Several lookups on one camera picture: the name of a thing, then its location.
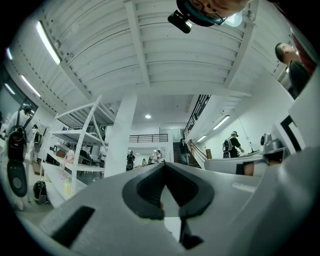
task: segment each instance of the stair railing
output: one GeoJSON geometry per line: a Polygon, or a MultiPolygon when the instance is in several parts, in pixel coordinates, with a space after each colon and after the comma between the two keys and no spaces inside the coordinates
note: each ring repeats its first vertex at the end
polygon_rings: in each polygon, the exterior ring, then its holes
{"type": "Polygon", "coordinates": [[[200,148],[198,148],[197,145],[195,145],[192,140],[190,140],[188,142],[188,146],[189,148],[191,149],[191,154],[193,155],[193,157],[195,158],[195,156],[197,155],[198,158],[203,162],[205,163],[205,161],[208,159],[208,157],[201,151],[200,148]]]}

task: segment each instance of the hair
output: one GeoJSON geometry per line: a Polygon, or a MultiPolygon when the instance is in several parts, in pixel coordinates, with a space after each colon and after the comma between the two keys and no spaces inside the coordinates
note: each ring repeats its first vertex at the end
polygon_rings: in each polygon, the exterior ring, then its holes
{"type": "Polygon", "coordinates": [[[29,105],[26,105],[24,108],[23,108],[23,111],[24,111],[24,114],[30,114],[31,113],[31,107],[29,105]]]}
{"type": "Polygon", "coordinates": [[[285,57],[285,53],[284,51],[281,49],[280,45],[282,45],[282,42],[279,42],[276,44],[274,51],[275,51],[275,56],[276,58],[281,61],[282,63],[284,63],[284,57],[285,57]]]}

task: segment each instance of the white pillar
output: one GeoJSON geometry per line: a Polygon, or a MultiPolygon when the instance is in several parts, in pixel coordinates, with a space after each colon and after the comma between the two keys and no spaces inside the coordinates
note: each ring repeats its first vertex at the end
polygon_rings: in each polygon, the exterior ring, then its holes
{"type": "Polygon", "coordinates": [[[137,99],[135,93],[128,93],[122,99],[112,127],[112,136],[107,141],[109,146],[105,158],[104,177],[126,171],[129,137],[137,99]]]}

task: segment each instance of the ceiling light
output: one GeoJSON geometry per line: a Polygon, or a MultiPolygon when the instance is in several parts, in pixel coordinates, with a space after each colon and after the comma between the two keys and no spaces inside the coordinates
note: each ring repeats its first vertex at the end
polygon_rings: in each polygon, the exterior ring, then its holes
{"type": "Polygon", "coordinates": [[[40,93],[37,92],[36,89],[33,88],[33,86],[28,82],[28,80],[25,78],[25,76],[24,76],[23,74],[21,75],[21,78],[22,78],[22,80],[26,83],[26,85],[29,86],[29,87],[31,88],[31,90],[34,91],[34,93],[35,93],[36,95],[38,95],[38,97],[41,96],[40,93]]]}
{"type": "Polygon", "coordinates": [[[13,95],[16,94],[16,93],[10,88],[10,86],[9,86],[7,83],[5,83],[4,86],[8,89],[8,91],[9,91],[11,94],[13,94],[13,95]]]}
{"type": "Polygon", "coordinates": [[[6,49],[6,55],[8,56],[9,60],[12,60],[12,55],[9,47],[6,49]]]}
{"type": "Polygon", "coordinates": [[[202,141],[205,137],[207,137],[207,136],[202,136],[201,139],[199,139],[197,142],[202,141]]]}
{"type": "Polygon", "coordinates": [[[39,34],[44,46],[46,47],[46,49],[50,53],[50,55],[53,58],[54,62],[57,65],[59,65],[61,60],[60,60],[58,54],[56,53],[56,50],[53,48],[52,44],[50,43],[41,21],[37,22],[36,30],[38,31],[38,34],[39,34]]]}
{"type": "Polygon", "coordinates": [[[213,128],[213,130],[218,129],[225,121],[228,120],[229,117],[230,117],[230,115],[226,115],[226,116],[213,128]]]}

